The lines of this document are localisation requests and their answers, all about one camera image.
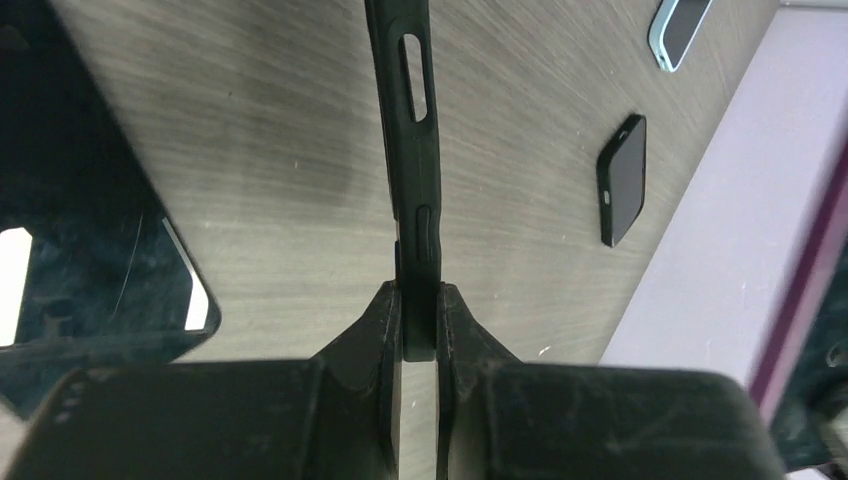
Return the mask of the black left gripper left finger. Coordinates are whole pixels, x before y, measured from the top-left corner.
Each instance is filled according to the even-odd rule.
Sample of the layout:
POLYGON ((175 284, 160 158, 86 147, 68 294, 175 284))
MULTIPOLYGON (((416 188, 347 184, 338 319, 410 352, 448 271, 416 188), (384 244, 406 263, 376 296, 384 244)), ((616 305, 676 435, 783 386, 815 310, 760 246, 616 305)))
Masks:
POLYGON ((92 368, 66 376, 10 479, 394 479, 400 293, 308 359, 92 368))

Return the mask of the black phone case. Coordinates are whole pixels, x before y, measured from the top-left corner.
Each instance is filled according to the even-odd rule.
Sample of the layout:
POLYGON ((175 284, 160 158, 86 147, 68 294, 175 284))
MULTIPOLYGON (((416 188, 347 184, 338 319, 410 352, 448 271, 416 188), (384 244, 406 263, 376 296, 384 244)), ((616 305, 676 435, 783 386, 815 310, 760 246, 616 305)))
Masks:
POLYGON ((429 362, 436 356, 442 267, 441 168, 429 4, 368 1, 365 12, 397 230, 403 357, 408 362, 429 362), (427 108, 422 118, 414 112, 407 36, 420 46, 427 108))

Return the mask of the black phone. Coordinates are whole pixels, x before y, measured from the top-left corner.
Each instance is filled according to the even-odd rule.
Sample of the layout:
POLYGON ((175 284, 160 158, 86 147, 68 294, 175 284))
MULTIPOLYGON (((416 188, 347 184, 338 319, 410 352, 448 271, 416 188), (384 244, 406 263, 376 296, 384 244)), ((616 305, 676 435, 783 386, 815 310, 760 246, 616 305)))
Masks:
POLYGON ((49 1, 1 5, 1 402, 171 362, 220 308, 49 1))

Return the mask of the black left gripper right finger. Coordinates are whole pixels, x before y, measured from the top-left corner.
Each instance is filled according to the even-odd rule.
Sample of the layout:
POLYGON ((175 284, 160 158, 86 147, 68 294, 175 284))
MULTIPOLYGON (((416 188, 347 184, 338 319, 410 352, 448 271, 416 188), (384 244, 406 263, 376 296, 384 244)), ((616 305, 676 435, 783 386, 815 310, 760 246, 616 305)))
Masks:
POLYGON ((526 363, 457 287, 437 307, 440 479, 781 479, 759 412, 705 371, 526 363))

